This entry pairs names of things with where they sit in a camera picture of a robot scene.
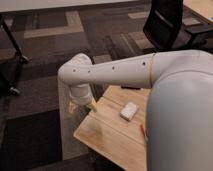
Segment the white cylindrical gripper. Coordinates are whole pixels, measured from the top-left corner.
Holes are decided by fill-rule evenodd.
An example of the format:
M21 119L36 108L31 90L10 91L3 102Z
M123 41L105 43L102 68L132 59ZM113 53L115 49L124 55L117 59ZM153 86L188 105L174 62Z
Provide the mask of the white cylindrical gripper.
M70 88L70 99L73 102L69 103L69 111L74 111L76 105L87 105L92 111L97 112L96 103L92 102L92 91L89 84L77 85Z

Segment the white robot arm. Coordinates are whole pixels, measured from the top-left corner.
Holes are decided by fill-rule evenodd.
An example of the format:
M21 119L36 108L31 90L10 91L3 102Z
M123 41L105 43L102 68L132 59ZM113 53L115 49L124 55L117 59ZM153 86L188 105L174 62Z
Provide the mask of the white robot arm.
M148 171L213 171L213 54L167 51L94 64L79 53L58 78L77 105L92 101L92 84L148 89Z

